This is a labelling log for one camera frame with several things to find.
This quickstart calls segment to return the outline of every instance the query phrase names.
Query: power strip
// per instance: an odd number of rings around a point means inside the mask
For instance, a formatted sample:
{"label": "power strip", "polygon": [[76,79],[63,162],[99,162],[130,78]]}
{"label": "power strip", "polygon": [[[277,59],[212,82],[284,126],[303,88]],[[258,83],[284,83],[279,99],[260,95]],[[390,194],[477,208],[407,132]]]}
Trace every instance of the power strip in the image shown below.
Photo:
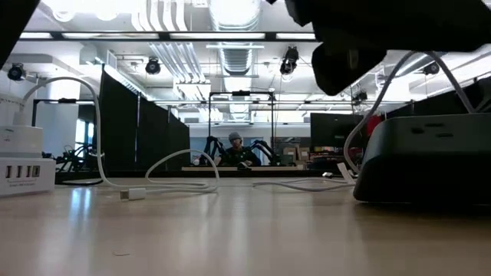
{"label": "power strip", "polygon": [[43,158],[0,158],[0,197],[54,190],[56,162]]}

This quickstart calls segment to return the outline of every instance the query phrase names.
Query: usb connector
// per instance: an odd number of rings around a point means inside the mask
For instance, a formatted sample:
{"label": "usb connector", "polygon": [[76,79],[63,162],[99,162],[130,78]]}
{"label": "usb connector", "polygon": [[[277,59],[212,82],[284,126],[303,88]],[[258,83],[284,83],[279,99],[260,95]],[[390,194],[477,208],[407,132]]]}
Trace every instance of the usb connector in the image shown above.
{"label": "usb connector", "polygon": [[145,199],[145,196],[147,196],[147,190],[145,188],[132,188],[120,192],[121,200]]}

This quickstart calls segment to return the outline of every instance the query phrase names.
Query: man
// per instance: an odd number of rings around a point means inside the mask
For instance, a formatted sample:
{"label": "man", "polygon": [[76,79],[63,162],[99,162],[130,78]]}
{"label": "man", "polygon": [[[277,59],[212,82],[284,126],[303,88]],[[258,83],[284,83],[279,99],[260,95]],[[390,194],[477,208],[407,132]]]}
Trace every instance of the man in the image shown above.
{"label": "man", "polygon": [[242,137],[237,132],[229,135],[232,145],[227,149],[227,156],[222,156],[222,166],[237,166],[244,162],[247,166],[261,166],[261,160],[251,151],[250,148],[242,146]]}

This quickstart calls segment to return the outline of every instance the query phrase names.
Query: red object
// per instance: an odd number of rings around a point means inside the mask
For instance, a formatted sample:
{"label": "red object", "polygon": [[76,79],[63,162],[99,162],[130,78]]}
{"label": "red object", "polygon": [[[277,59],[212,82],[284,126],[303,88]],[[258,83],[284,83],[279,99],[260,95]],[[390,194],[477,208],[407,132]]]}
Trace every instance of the red object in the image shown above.
{"label": "red object", "polygon": [[367,135],[371,136],[371,133],[374,132],[375,127],[382,123],[382,117],[380,116],[372,116],[367,123]]}

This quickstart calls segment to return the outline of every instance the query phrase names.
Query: knit hat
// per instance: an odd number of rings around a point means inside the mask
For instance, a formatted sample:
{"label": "knit hat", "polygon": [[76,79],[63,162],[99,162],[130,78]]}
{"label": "knit hat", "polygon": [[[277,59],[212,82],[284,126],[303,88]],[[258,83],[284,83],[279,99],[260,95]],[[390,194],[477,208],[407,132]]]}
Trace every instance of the knit hat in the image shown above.
{"label": "knit hat", "polygon": [[237,132],[232,132],[229,134],[229,141],[232,142],[235,139],[240,139],[242,141],[242,136],[238,134]]}

